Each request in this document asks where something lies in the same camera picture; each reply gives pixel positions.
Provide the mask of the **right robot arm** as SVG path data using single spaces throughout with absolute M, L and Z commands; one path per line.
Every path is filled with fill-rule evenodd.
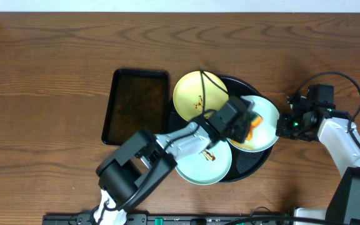
M 324 145 L 341 181 L 326 209 L 299 207 L 295 224 L 360 224 L 360 135 L 353 117 L 339 111 L 329 94 L 295 94 L 288 99 L 292 112 L 280 115 L 276 134 L 282 138 L 317 141 Z

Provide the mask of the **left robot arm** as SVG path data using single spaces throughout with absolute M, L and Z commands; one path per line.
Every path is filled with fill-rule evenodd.
M 142 129 L 133 134 L 96 169 L 101 203 L 92 211 L 92 224 L 124 224 L 126 214 L 145 200 L 178 162 L 198 155 L 227 138 L 243 142 L 262 121 L 253 103 L 228 100 L 220 110 L 209 109 L 186 127 L 169 134 Z

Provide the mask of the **light blue plate front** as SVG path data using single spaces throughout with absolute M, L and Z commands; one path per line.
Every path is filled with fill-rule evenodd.
M 211 185 L 218 183 L 229 172 L 233 157 L 226 141 L 219 141 L 214 147 L 199 154 L 181 159 L 177 173 L 190 183 Z

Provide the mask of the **black rectangular tray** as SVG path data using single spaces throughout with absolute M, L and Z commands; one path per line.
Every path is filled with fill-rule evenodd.
M 165 71 L 115 70 L 101 141 L 120 146 L 141 129 L 161 133 L 168 92 L 169 76 Z

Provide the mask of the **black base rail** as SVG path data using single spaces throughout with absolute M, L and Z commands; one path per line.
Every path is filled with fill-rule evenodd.
M 168 216 L 168 215 L 147 215 L 147 214 L 127 214 L 118 216 L 119 222 L 124 222 L 127 225 L 190 225 L 190 224 L 205 224 L 205 225 L 220 225 L 227 224 L 233 221 L 246 219 L 248 216 Z M 49 214 L 42 218 L 42 225 L 92 225 L 96 224 L 89 214 Z

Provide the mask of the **yellow plate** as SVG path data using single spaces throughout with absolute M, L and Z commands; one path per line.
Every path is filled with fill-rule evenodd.
M 193 71 L 184 75 L 174 88 L 172 100 L 175 110 L 185 120 L 190 121 L 200 114 L 208 118 L 218 111 L 229 99 L 225 84 L 207 71 Z

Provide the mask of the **green and orange sponge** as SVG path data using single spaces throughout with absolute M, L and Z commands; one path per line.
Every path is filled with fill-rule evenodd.
M 253 130 L 257 128 L 262 122 L 263 118 L 258 114 L 252 117 L 252 121 L 249 126 L 249 132 L 246 136 L 247 141 L 250 141 L 253 138 Z

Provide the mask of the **light blue plate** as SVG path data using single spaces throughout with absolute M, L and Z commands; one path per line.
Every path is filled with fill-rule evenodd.
M 219 141 L 214 147 L 199 154 L 181 159 L 177 173 L 190 183 L 211 185 L 218 183 L 229 172 L 233 157 L 226 141 Z
M 241 96 L 242 99 L 253 102 L 252 110 L 261 118 L 259 124 L 254 123 L 253 129 L 249 132 L 247 139 L 236 142 L 231 139 L 227 141 L 238 150 L 257 153 L 271 147 L 277 140 L 276 126 L 279 119 L 277 107 L 269 100 L 260 96 Z

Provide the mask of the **black round tray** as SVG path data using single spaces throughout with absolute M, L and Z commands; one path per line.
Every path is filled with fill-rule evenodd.
M 232 76 L 219 76 L 232 96 L 259 96 L 263 95 L 252 85 Z M 164 112 L 162 132 L 171 133 L 183 128 L 187 122 L 176 112 L 173 99 L 169 100 Z M 230 170 L 219 183 L 231 183 L 242 180 L 256 172 L 269 157 L 273 145 L 261 152 L 245 152 L 230 145 L 232 163 Z

